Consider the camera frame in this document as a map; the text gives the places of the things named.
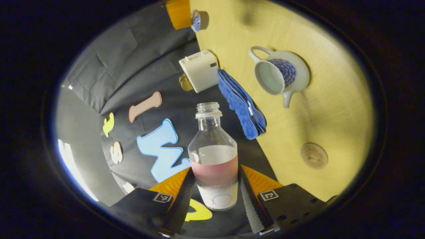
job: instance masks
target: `white teacup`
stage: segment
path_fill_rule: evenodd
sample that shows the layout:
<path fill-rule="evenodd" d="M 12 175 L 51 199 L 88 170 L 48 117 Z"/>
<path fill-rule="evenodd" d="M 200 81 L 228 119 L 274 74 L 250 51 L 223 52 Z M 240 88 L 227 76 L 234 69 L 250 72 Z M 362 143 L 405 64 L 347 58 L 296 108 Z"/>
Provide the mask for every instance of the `white teacup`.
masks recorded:
<path fill-rule="evenodd" d="M 253 50 L 269 54 L 262 60 Z M 295 91 L 302 91 L 310 81 L 309 70 L 304 61 L 289 51 L 271 51 L 264 47 L 253 46 L 248 51 L 254 60 L 255 77 L 260 86 L 272 95 L 283 95 L 283 106 L 289 108 L 291 96 Z"/>

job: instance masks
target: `round wooden disk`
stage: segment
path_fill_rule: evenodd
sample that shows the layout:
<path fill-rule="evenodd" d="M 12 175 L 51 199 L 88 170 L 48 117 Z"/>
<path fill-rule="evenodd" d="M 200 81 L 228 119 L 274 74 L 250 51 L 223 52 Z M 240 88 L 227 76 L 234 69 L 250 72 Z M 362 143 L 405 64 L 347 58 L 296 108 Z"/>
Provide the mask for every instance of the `round wooden disk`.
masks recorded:
<path fill-rule="evenodd" d="M 313 169 L 321 169 L 328 164 L 325 150 L 315 143 L 305 143 L 301 147 L 301 157 L 304 163 Z"/>

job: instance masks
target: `blue foam letter m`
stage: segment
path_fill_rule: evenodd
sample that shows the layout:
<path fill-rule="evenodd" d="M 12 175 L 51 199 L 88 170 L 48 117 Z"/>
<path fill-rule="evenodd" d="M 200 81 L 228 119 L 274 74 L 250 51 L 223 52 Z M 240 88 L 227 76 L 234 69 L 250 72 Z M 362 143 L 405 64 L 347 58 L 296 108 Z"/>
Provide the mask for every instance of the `blue foam letter m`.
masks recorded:
<path fill-rule="evenodd" d="M 181 164 L 173 167 L 183 153 L 179 147 L 163 147 L 164 144 L 176 144 L 177 133 L 169 119 L 164 119 L 162 125 L 148 135 L 138 136 L 137 146 L 144 155 L 157 157 L 150 172 L 157 182 L 162 182 L 172 175 L 190 167 L 188 158 L 183 158 Z"/>

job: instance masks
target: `teapot spout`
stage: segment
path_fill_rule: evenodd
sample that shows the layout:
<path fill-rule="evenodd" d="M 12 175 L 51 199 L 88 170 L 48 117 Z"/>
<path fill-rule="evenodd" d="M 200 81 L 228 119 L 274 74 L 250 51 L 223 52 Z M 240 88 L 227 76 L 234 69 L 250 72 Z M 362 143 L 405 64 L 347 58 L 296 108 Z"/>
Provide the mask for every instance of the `teapot spout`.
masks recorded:
<path fill-rule="evenodd" d="M 283 107 L 284 108 L 289 108 L 289 102 L 291 101 L 291 97 L 292 94 L 295 91 L 288 91 L 288 92 L 283 92 L 282 96 L 283 96 Z"/>

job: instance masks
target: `wooden table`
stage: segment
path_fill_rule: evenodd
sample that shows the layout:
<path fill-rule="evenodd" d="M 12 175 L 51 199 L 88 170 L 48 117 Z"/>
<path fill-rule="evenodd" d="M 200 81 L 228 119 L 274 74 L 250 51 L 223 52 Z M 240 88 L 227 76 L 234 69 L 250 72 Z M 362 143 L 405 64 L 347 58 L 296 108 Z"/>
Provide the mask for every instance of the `wooden table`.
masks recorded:
<path fill-rule="evenodd" d="M 267 120 L 257 138 L 280 183 L 297 183 L 321 200 L 340 194 L 362 167 L 373 141 L 374 111 L 366 76 L 338 40 L 315 23 L 267 1 L 191 0 L 207 11 L 208 28 L 196 34 L 252 97 Z M 251 46 L 291 51 L 307 63 L 311 79 L 283 108 L 282 96 L 261 89 Z M 266 54 L 257 51 L 260 57 Z M 319 144 L 329 162 L 315 170 L 301 158 L 306 142 Z"/>

